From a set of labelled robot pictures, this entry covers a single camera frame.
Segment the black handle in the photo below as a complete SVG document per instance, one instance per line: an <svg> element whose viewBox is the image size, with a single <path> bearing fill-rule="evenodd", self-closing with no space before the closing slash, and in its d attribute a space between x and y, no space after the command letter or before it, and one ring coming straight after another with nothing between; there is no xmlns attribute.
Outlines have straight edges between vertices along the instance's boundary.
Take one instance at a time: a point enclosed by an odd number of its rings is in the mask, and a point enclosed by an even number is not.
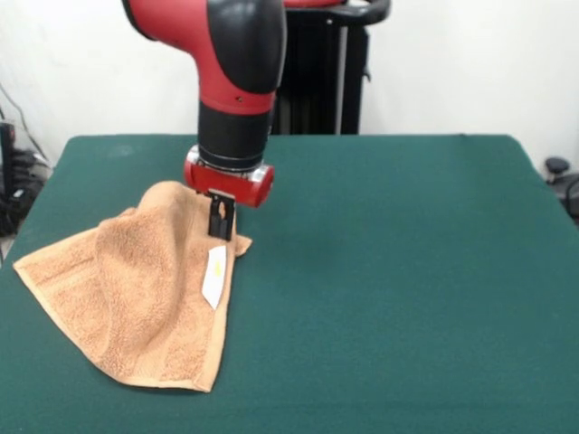
<svg viewBox="0 0 579 434"><path fill-rule="evenodd" d="M567 160L558 157L551 157L547 158L545 161L546 169L549 171L549 174L559 176L565 173L566 171L571 168L571 165Z"/></svg>
<svg viewBox="0 0 579 434"><path fill-rule="evenodd" d="M314 8L288 8L288 21L295 24L314 24L325 21L328 24L348 27L380 23L392 10L391 0L366 0L367 5L336 5Z"/></svg>

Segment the white wall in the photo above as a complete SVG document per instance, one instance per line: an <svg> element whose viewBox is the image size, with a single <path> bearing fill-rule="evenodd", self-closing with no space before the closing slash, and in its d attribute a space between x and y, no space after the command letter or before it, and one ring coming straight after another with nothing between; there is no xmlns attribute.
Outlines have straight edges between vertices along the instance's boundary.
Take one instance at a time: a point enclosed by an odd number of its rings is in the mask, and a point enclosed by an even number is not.
<svg viewBox="0 0 579 434"><path fill-rule="evenodd" d="M193 61L136 33L120 0L0 11L0 81L53 159L75 135L195 132ZM577 0L394 0L372 29L362 132L508 133L537 166L579 164L578 16Z"/></svg>

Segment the towel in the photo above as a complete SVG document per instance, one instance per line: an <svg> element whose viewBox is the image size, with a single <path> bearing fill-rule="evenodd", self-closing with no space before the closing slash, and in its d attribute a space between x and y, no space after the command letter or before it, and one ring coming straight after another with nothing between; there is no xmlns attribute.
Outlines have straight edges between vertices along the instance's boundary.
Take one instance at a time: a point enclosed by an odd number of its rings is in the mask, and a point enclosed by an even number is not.
<svg viewBox="0 0 579 434"><path fill-rule="evenodd" d="M207 235L210 199L176 182L137 208L38 250L14 269L82 353L131 386L210 392L221 362L233 264L251 241ZM209 252L225 246L223 292L202 293Z"/></svg>

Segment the green felt surface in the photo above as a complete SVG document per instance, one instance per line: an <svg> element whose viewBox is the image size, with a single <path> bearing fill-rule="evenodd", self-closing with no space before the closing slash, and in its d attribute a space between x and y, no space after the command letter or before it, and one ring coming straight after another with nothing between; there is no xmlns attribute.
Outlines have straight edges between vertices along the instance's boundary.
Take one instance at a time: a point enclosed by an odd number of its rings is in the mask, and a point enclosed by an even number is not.
<svg viewBox="0 0 579 434"><path fill-rule="evenodd" d="M73 139L8 262L181 180L194 141ZM515 140L273 137L267 156L214 391L113 382L5 267L0 432L579 432L579 236Z"/></svg>

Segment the black stand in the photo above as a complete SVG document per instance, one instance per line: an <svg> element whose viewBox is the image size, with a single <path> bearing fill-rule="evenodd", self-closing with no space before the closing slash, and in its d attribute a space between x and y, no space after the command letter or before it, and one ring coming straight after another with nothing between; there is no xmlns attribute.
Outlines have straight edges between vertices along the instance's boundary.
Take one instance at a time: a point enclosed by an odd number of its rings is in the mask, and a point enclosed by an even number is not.
<svg viewBox="0 0 579 434"><path fill-rule="evenodd" d="M365 9L290 8L288 45L272 134L358 134L369 36L390 0Z"/></svg>

